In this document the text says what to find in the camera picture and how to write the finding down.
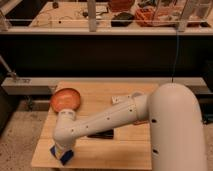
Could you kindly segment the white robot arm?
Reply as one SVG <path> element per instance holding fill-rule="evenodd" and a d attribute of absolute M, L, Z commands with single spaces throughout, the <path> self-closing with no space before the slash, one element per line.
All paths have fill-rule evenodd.
<path fill-rule="evenodd" d="M 152 171 L 207 171 L 201 109 L 194 93 L 184 85 L 167 83 L 151 94 L 117 96 L 113 105 L 85 119 L 76 118 L 80 93 L 57 91 L 51 107 L 58 113 L 52 155 L 62 164 L 73 156 L 83 136 L 147 120 L 150 123 Z"/>

